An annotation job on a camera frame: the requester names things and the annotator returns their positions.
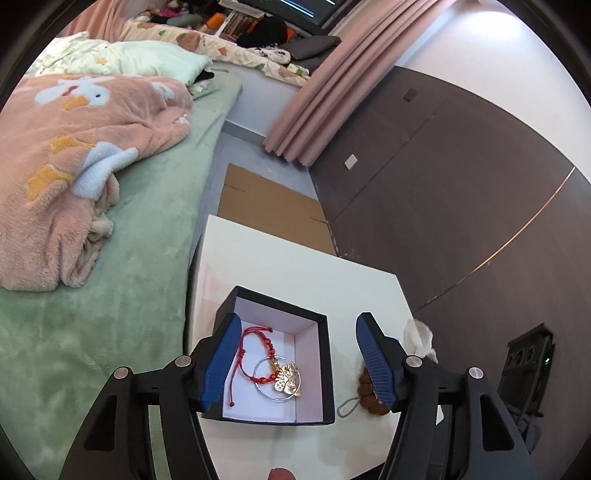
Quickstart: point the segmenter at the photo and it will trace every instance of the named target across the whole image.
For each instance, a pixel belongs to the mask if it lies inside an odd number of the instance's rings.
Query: orange object
[[[224,14],[215,13],[211,17],[209,17],[209,20],[207,20],[205,22],[205,24],[207,25],[208,28],[211,28],[212,30],[217,30],[218,28],[220,28],[222,26],[223,21],[225,19],[226,19],[226,16]]]
[[[253,31],[257,23],[258,23],[258,20],[253,20],[251,22],[251,24],[248,26],[247,32],[250,33],[251,31]]]

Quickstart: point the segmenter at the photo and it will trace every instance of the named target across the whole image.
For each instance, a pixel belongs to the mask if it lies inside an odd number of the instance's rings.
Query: jewelry box
[[[203,418],[290,426],[334,423],[326,316],[243,287],[235,287],[219,307],[214,331],[229,314],[241,319],[242,346],[222,397]],[[284,372],[295,375],[281,378]],[[293,382],[292,390],[285,387],[288,393],[281,391],[286,380]]]

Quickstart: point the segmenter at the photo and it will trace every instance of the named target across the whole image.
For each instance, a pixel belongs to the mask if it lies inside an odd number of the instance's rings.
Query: cardboard sheet
[[[320,202],[236,165],[228,167],[217,215],[305,247],[335,254]]]

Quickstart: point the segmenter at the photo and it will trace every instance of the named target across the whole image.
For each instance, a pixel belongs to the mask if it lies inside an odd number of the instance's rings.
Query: metal strip
[[[558,186],[558,188],[556,189],[556,191],[550,196],[550,198],[542,205],[542,207],[535,213],[535,215],[529,219],[529,221],[523,226],[521,227],[519,230],[517,230],[517,233],[515,235],[513,235],[511,238],[509,238],[509,240],[507,240],[502,247],[500,247],[500,249],[498,249],[496,252],[494,252],[490,257],[488,257],[486,260],[484,260],[484,262],[482,262],[480,265],[478,265],[474,270],[472,270],[470,273],[468,273],[467,275],[465,275],[464,277],[462,277],[459,281],[457,281],[456,283],[454,283],[451,287],[445,289],[444,291],[442,291],[441,293],[439,293],[438,295],[435,295],[431,300],[428,300],[426,303],[424,303],[423,305],[421,305],[419,308],[417,308],[413,313],[418,312],[419,310],[425,308],[427,305],[429,305],[430,303],[434,302],[435,300],[437,300],[439,297],[441,297],[442,295],[445,295],[448,291],[450,291],[452,288],[457,287],[460,283],[462,283],[465,279],[467,279],[470,275],[472,275],[473,273],[476,273],[478,270],[480,270],[482,267],[484,267],[489,261],[491,261],[493,258],[495,258],[499,253],[501,253],[501,251],[503,251],[503,249],[509,245],[513,240],[515,240],[515,238],[517,238],[519,236],[519,234],[525,230],[528,225],[533,222],[536,217],[542,213],[542,211],[548,206],[548,204],[554,199],[554,197],[556,197],[556,195],[558,194],[558,192],[562,189],[562,187],[564,187],[564,184],[566,183],[566,181],[570,178],[570,176],[573,174],[575,167],[573,167],[573,169],[569,172],[569,174],[566,176],[566,178],[562,181],[562,183]]]

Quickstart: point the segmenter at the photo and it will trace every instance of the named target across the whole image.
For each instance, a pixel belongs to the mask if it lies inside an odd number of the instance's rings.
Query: green bed sheet
[[[116,175],[121,199],[108,214],[115,231],[86,285],[49,293],[0,289],[0,423],[40,479],[59,477],[116,367],[149,371],[182,353],[199,200],[241,91],[238,77],[215,73],[212,93],[195,102],[189,136]],[[154,443],[161,443],[157,434]],[[161,473],[158,446],[154,455]]]

